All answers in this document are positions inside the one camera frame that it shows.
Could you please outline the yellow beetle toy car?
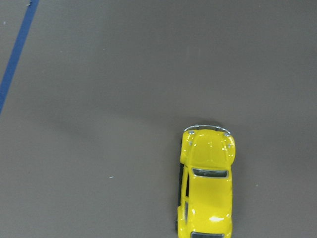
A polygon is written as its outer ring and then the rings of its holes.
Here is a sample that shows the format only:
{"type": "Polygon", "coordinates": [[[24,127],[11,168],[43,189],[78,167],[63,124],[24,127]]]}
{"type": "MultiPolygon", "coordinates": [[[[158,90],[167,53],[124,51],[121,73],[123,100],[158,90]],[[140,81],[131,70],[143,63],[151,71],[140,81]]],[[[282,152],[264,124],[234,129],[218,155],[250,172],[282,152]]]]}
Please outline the yellow beetle toy car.
{"type": "Polygon", "coordinates": [[[234,137],[216,125],[182,134],[176,229],[180,238],[232,236],[234,137]]]}

